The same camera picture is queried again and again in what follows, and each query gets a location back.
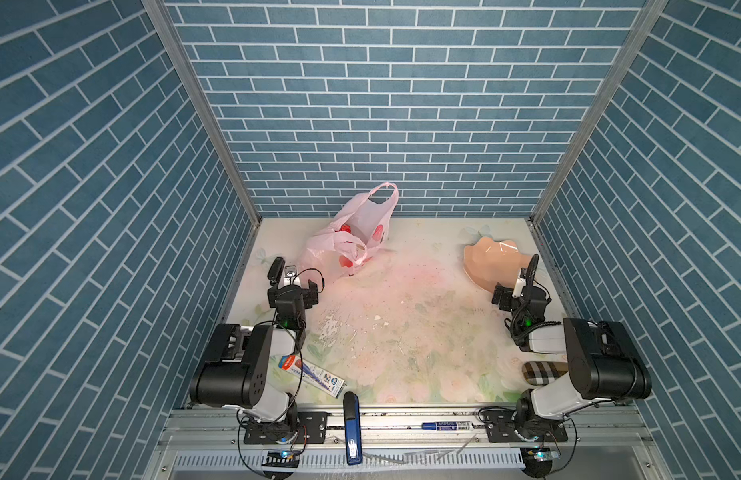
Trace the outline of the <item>toothpaste box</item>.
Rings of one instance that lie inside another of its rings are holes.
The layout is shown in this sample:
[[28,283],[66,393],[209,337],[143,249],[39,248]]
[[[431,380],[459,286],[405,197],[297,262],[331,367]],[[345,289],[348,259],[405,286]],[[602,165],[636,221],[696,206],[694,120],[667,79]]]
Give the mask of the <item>toothpaste box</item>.
[[280,358],[278,367],[296,377],[302,378],[306,383],[318,388],[321,392],[332,398],[340,397],[346,382],[328,370],[322,369],[298,355],[284,356]]

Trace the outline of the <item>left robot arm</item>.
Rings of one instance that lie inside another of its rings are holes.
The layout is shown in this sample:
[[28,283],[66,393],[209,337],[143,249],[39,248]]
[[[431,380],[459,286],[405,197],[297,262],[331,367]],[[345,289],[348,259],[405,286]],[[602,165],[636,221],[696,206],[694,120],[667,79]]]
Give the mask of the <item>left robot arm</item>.
[[302,356],[306,310],[318,304],[318,286],[272,286],[274,318],[250,328],[216,326],[190,381],[190,401],[210,407],[237,407],[263,424],[296,428],[296,396],[268,382],[270,358]]

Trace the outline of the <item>peach scalloped bowl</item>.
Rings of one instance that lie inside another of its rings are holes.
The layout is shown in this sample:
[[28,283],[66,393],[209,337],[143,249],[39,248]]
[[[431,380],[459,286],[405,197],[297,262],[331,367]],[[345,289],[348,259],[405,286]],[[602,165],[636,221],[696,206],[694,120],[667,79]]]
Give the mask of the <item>peach scalloped bowl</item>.
[[492,293],[496,286],[512,290],[522,268],[526,268],[531,255],[522,254],[512,240],[494,241],[483,236],[463,250],[463,269],[478,287]]

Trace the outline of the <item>black stapler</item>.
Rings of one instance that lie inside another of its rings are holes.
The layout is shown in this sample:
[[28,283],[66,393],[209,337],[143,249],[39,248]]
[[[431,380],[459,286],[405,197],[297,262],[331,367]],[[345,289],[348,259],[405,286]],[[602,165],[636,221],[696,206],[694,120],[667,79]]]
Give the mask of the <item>black stapler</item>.
[[280,280],[282,280],[282,274],[284,274],[284,268],[286,268],[286,260],[282,256],[274,258],[270,270],[268,270],[268,282],[270,286],[278,286]]

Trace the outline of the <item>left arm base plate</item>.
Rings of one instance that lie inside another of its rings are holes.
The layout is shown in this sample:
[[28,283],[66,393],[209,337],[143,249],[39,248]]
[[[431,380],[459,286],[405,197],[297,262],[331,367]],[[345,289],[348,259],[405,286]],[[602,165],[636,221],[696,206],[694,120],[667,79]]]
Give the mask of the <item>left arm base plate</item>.
[[246,445],[322,445],[326,440],[328,414],[325,411],[298,412],[296,417],[288,414],[280,422],[248,421],[244,424],[242,443]]

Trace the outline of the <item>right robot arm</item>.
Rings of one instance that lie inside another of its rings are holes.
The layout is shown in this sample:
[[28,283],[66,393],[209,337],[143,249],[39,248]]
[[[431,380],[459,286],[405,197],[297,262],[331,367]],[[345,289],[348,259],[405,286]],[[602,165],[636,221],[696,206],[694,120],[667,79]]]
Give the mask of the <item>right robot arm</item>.
[[492,303],[509,314],[505,327],[520,350],[565,357],[566,372],[520,396],[512,417],[516,429],[550,429],[589,406],[650,396],[650,375],[622,324],[548,321],[548,292],[522,279],[514,288],[496,285]]

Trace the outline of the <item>aluminium front rail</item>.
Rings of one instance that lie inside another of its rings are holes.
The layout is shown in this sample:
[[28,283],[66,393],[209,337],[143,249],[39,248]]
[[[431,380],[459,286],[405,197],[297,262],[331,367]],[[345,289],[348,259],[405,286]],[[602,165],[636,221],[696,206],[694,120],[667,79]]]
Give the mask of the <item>aluminium front rail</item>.
[[[375,448],[446,448],[467,444],[489,447],[484,425],[477,419],[478,408],[469,405],[438,407],[362,406],[362,446]],[[438,432],[421,429],[423,422],[468,421],[470,431]],[[647,447],[654,438],[633,406],[603,404],[573,414],[563,424],[568,440],[553,447]],[[170,412],[158,440],[158,451],[230,450],[244,432],[233,409],[194,408]]]

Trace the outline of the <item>blue stapler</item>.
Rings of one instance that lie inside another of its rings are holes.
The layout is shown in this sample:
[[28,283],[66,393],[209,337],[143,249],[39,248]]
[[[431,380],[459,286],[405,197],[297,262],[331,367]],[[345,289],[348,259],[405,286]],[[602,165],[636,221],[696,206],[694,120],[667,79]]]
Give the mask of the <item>blue stapler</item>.
[[362,426],[360,426],[360,402],[352,391],[344,393],[344,444],[346,444],[346,463],[349,466],[362,464]]

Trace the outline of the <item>pink plastic bag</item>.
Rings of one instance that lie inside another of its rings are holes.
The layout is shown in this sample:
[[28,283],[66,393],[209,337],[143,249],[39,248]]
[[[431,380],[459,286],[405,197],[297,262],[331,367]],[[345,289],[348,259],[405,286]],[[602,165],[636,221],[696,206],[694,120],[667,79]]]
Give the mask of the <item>pink plastic bag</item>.
[[296,261],[298,270],[306,270],[314,282],[320,280],[319,271],[326,283],[360,272],[382,250],[398,200],[398,188],[390,182],[352,197],[326,227],[306,240]]

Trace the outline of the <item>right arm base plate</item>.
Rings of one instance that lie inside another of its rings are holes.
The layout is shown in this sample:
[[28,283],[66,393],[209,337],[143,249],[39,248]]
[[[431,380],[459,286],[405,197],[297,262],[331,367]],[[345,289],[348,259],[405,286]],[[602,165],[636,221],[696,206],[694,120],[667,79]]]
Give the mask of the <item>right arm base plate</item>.
[[560,420],[517,420],[514,410],[497,406],[478,410],[476,417],[484,425],[490,443],[562,443],[568,440]]

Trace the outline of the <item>plaid glasses case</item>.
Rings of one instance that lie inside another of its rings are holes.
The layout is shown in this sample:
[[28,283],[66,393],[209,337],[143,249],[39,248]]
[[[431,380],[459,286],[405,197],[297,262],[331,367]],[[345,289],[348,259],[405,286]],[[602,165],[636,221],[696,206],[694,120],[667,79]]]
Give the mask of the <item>plaid glasses case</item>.
[[568,372],[564,362],[530,361],[522,365],[525,382],[534,387],[546,386]]

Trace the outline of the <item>blue marker pen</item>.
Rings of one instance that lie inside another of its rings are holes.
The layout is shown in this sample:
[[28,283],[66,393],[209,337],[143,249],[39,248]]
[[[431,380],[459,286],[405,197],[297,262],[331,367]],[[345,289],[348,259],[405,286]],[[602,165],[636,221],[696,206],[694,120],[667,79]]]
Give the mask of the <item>blue marker pen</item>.
[[424,431],[438,432],[470,431],[473,429],[473,425],[468,421],[436,421],[423,422],[421,429]]

